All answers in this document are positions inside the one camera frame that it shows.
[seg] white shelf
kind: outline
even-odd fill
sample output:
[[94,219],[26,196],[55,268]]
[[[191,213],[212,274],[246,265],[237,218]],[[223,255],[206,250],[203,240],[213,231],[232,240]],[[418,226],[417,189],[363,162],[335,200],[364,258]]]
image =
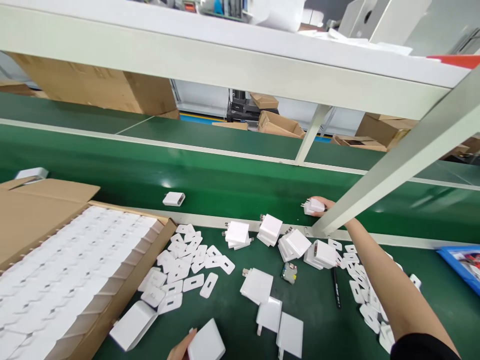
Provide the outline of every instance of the white shelf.
[[417,120],[469,73],[124,0],[0,0],[0,29],[3,51]]

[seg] green surface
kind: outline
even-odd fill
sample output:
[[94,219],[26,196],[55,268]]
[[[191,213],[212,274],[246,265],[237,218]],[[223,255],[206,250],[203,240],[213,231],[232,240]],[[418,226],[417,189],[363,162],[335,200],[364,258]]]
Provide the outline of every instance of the green surface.
[[302,140],[293,137],[161,117],[152,118],[122,135],[289,160],[295,159],[302,144]]
[[[261,336],[257,336],[258,306],[240,294],[245,279],[243,268],[257,268],[273,275],[270,295],[283,302],[282,311],[303,321],[302,359],[389,359],[378,336],[358,311],[346,270],[337,269],[341,298],[338,310],[330,270],[317,270],[302,260],[295,260],[297,280],[290,285],[280,278],[283,262],[276,247],[266,247],[256,239],[250,246],[233,251],[228,249],[222,230],[204,227],[196,230],[202,232],[202,244],[215,245],[232,260],[233,272],[227,275],[220,268],[202,269],[199,274],[205,274],[205,279],[210,272],[219,276],[209,299],[199,295],[200,289],[184,293],[181,307],[160,315],[136,348],[125,353],[108,337],[98,350],[96,360],[166,359],[190,328],[200,329],[211,318],[215,318],[225,344],[222,359],[276,359],[276,334],[264,328]],[[394,246],[383,248],[408,275],[414,273],[420,278],[422,294],[463,360],[478,359],[479,297],[436,252]],[[139,299],[137,293],[126,309]],[[290,354],[284,356],[284,359],[296,359]]]
[[[348,146],[335,146],[325,142],[314,141],[305,161],[308,163],[331,165],[343,168],[370,170],[386,153],[381,151],[365,150]],[[478,166],[435,161],[420,171],[416,178],[436,180],[454,184],[480,185]]]
[[[148,117],[94,106],[0,93],[0,118],[4,119],[116,134]],[[159,117],[122,132],[122,135],[289,160],[295,159],[302,142],[291,137]],[[368,171],[383,156],[384,153],[379,151],[314,141],[306,161]],[[480,186],[479,172],[477,166],[436,161],[416,177]]]
[[0,92],[0,118],[116,134],[150,116]]
[[[359,175],[88,136],[0,125],[0,180],[44,167],[56,179],[101,186],[96,200],[172,210],[169,191],[186,194],[175,211],[312,225],[300,204],[337,201]],[[407,182],[358,216],[372,233],[480,243],[480,192]]]

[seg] cardboard box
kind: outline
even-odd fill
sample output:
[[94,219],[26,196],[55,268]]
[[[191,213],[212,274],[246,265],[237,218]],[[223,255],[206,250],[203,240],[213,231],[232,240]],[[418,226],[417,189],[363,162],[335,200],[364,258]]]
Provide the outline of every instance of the cardboard box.
[[351,148],[367,149],[386,152],[387,148],[381,143],[375,141],[369,136],[344,136],[333,135],[330,141],[331,144],[348,146]]
[[219,126],[222,128],[231,128],[239,130],[248,130],[249,125],[246,122],[212,122],[213,126]]
[[34,96],[34,92],[26,84],[13,80],[0,81],[0,93]]
[[439,160],[445,160],[448,158],[450,155],[453,156],[460,156],[462,154],[465,154],[469,150],[468,146],[465,145],[458,145],[449,152],[447,152],[445,155],[443,155]]
[[90,201],[99,186],[45,179],[27,184],[34,177],[0,184],[0,270],[22,259],[30,249],[40,246],[49,236],[68,224],[91,205],[157,218],[164,228],[127,277],[119,291],[100,314],[70,360],[92,359],[127,306],[138,286],[164,249],[177,225],[168,218],[134,211],[106,203]]
[[305,131],[299,125],[298,121],[280,116],[269,111],[262,111],[258,120],[258,132],[291,138],[303,139]]
[[167,78],[19,53],[9,55],[51,100],[153,116],[177,109]]
[[474,135],[472,137],[469,137],[462,144],[468,147],[468,150],[465,151],[465,153],[467,154],[478,153],[480,152],[480,135]]
[[396,147],[400,140],[417,124],[418,121],[416,120],[367,112],[363,116],[355,136],[371,137],[384,145],[389,151]]
[[158,115],[159,118],[168,118],[168,119],[175,119],[175,120],[181,120],[180,118],[180,111],[178,110],[173,110],[169,111],[163,114]]
[[256,92],[251,92],[250,96],[260,110],[276,109],[279,107],[279,101],[271,95],[263,95]]

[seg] forearm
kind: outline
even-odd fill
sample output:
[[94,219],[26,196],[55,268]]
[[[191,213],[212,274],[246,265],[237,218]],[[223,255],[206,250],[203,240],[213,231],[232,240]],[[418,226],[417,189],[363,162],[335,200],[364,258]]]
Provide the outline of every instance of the forearm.
[[458,354],[434,311],[408,276],[358,220],[353,219],[345,226],[390,321],[395,340],[411,333],[430,334]]

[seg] pen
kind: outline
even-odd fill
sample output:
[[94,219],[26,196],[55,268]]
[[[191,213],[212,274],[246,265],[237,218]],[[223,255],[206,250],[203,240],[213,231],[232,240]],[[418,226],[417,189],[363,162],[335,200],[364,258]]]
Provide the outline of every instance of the pen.
[[342,305],[340,304],[339,282],[337,281],[337,271],[335,267],[331,268],[331,273],[333,276],[333,292],[335,293],[336,308],[341,309]]

